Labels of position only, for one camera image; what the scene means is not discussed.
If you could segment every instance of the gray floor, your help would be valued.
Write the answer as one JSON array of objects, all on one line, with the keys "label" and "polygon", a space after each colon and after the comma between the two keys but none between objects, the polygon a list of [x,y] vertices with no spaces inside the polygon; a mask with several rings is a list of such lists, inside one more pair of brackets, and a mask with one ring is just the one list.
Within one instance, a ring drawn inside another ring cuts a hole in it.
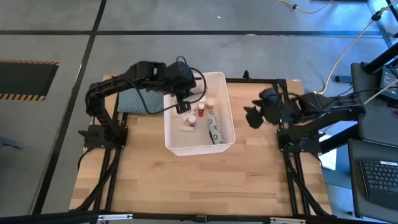
[{"label": "gray floor", "polygon": [[[310,0],[296,2],[309,11],[324,4]],[[383,0],[373,0],[373,4],[376,9],[385,6]],[[0,2],[0,30],[90,30],[99,5],[100,0],[3,0]],[[370,17],[365,3],[334,2],[318,14],[306,15],[270,0],[108,0],[99,29],[361,31]],[[394,21],[388,26],[392,30],[396,27]],[[368,30],[378,28],[373,24]],[[122,73],[139,60],[172,63],[176,56],[183,55],[190,65],[203,72],[222,71],[228,77],[241,77],[243,71],[249,70],[251,76],[257,78],[300,79],[306,91],[314,91],[322,89],[331,67],[353,39],[236,35],[97,36],[44,212],[68,210],[83,145],[83,138],[77,131],[86,129],[89,122],[83,95],[88,85],[101,80],[104,74]],[[0,35],[1,59],[60,62],[44,102],[0,101],[0,136],[19,139],[26,145],[21,151],[7,147],[0,150],[2,217],[30,212],[87,40],[85,35]],[[349,75],[350,63],[370,61],[386,49],[380,36],[362,37],[347,52],[334,75]],[[339,94],[348,88],[348,84],[332,82],[326,94]],[[341,194],[341,191],[344,189],[328,186],[333,213],[351,218],[345,215],[353,209],[350,199],[341,196],[349,193]]]}]

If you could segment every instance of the white basket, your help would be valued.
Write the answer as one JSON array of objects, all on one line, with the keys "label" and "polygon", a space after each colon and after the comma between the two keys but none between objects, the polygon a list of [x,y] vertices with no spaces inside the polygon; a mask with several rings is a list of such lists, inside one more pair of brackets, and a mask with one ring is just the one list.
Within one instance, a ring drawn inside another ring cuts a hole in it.
[{"label": "white basket", "polygon": [[[205,109],[203,117],[197,116],[197,125],[194,132],[179,131],[178,128],[180,125],[187,125],[183,123],[182,116],[184,114],[177,114],[175,109],[167,110],[164,112],[165,145],[176,156],[224,152],[235,142],[235,131],[225,75],[222,72],[208,72],[203,75],[206,78],[208,87],[206,98],[214,98],[216,101],[214,112],[218,126],[221,127],[224,144],[214,145],[211,141],[207,122],[207,109]],[[186,100],[193,101],[198,99],[198,97],[199,95],[195,95]],[[175,103],[175,97],[171,97],[170,95],[164,96],[164,108]]]}]

